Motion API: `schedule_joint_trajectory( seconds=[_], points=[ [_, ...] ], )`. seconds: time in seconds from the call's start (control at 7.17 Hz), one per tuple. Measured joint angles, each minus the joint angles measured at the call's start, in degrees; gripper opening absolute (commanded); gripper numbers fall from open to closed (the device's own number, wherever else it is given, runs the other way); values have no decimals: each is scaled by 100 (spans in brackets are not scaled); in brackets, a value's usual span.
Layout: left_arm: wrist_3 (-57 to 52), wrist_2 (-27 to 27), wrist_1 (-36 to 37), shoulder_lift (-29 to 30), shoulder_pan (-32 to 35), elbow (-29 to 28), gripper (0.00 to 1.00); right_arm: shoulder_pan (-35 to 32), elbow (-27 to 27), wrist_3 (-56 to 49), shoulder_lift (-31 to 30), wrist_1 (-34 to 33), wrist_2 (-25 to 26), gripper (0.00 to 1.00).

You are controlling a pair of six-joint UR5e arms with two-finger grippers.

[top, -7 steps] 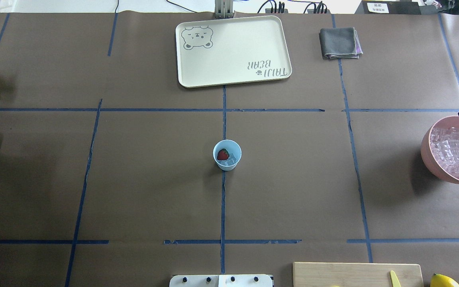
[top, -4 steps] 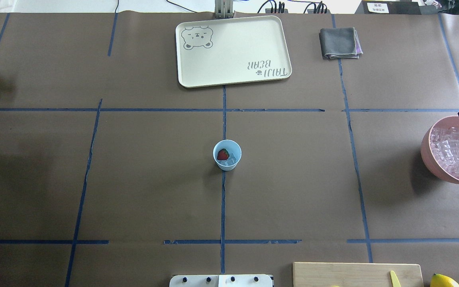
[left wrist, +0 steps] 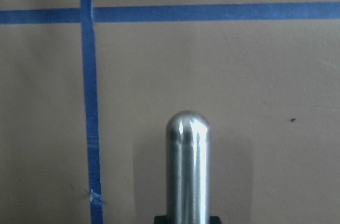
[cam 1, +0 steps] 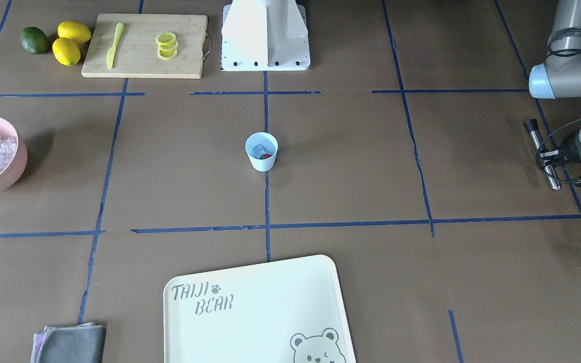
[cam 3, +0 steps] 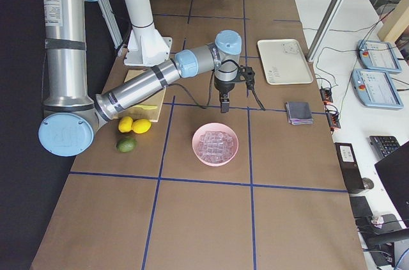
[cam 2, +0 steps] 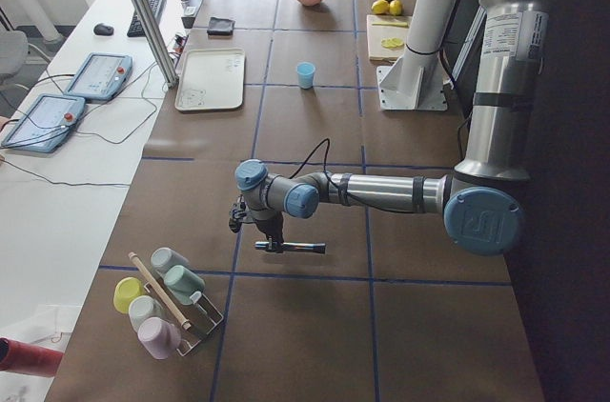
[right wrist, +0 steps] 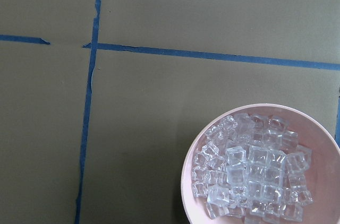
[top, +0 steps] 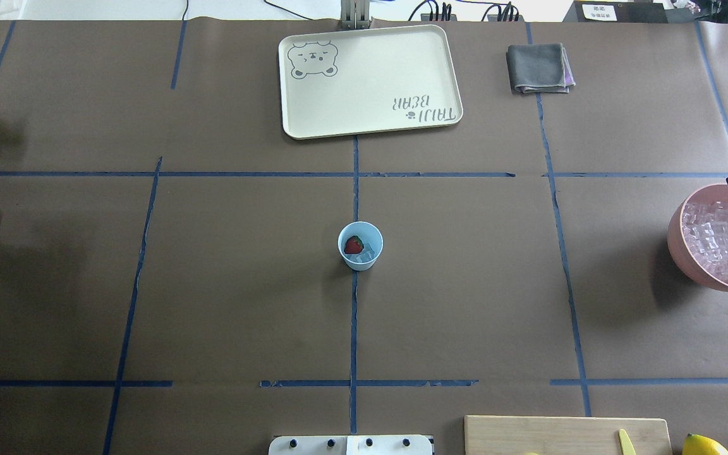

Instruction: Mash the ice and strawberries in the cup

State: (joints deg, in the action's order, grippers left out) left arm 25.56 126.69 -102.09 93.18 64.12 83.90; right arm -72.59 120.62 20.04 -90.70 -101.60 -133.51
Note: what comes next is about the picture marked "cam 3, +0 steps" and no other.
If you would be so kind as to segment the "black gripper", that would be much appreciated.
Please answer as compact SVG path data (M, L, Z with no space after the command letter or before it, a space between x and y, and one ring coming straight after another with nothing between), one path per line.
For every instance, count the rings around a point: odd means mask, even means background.
M235 83L215 78L214 86L219 92L220 112L228 113L230 105L229 92L235 87Z

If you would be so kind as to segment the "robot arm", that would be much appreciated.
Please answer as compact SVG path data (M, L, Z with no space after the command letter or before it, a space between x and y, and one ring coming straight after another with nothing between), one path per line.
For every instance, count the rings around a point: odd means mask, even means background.
M88 95L85 0L43 0L49 96L38 129L42 146L63 157L87 149L97 131L127 108L167 88L181 78L213 72L222 112L238 78L241 36L232 30L195 49L169 56L171 39L156 29L150 0L125 0L135 40L137 64L145 71L94 99Z

